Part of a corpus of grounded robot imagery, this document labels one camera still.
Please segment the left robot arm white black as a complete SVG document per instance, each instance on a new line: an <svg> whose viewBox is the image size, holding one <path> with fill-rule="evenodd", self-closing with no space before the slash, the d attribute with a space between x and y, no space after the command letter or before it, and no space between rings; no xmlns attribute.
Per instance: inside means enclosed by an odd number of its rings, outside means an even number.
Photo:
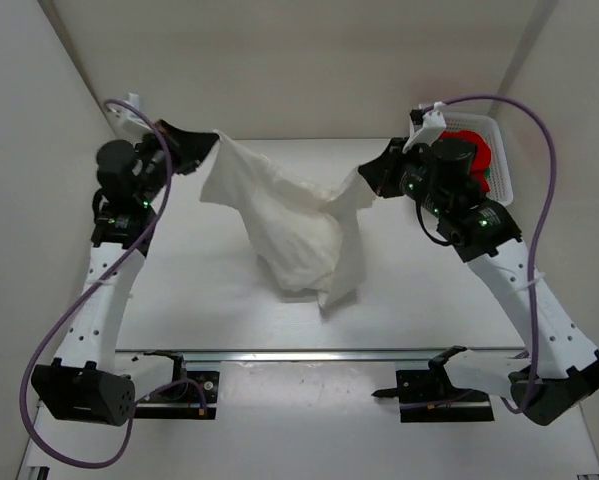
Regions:
<svg viewBox="0 0 599 480"><path fill-rule="evenodd" d="M71 315L52 362L35 366L31 377L55 419L122 426L135 402L153 391L167 400L187 392L182 355L119 355L116 346L153 237L147 229L157 216L151 203L172 175L195 172L218 139L160 120L136 144L113 140L97 151L87 298Z"/></svg>

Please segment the white t shirt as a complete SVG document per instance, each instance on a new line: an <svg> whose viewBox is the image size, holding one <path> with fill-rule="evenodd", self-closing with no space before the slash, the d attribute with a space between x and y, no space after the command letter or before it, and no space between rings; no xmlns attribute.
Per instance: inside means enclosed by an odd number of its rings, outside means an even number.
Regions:
<svg viewBox="0 0 599 480"><path fill-rule="evenodd" d="M332 308L366 278L359 211L376 194L357 170L336 188L285 171L225 134L200 200L230 207L285 292L310 290Z"/></svg>

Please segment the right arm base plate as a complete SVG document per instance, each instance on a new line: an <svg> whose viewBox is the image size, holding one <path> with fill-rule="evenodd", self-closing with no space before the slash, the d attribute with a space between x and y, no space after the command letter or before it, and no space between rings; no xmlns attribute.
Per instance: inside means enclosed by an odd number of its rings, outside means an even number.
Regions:
<svg viewBox="0 0 599 480"><path fill-rule="evenodd" d="M375 399L397 399L401 423L492 422L489 396L451 385L444 367L466 347L453 346L428 361L426 370L398 370L397 385L378 389Z"/></svg>

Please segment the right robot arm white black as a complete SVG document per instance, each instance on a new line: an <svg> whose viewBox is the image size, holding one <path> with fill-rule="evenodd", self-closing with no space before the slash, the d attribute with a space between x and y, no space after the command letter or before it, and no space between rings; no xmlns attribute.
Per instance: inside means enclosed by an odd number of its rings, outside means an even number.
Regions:
<svg viewBox="0 0 599 480"><path fill-rule="evenodd" d="M547 426L599 389L599 348L577 327L534 266L534 255L508 210L471 173L475 144L447 137L431 145L392 139L358 169L381 198L406 196L437 220L433 243L453 248L488 287L522 338L525 354L487 355L451 347L428 362L413 384L374 392L436 408L473 392L498 396Z"/></svg>

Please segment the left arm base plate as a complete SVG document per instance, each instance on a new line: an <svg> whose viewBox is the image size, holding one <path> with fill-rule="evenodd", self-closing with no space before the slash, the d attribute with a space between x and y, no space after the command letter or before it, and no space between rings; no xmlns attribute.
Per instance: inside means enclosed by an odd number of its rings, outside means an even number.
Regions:
<svg viewBox="0 0 599 480"><path fill-rule="evenodd" d="M217 415L220 372L195 366L182 353L153 350L130 357L138 419L214 420Z"/></svg>

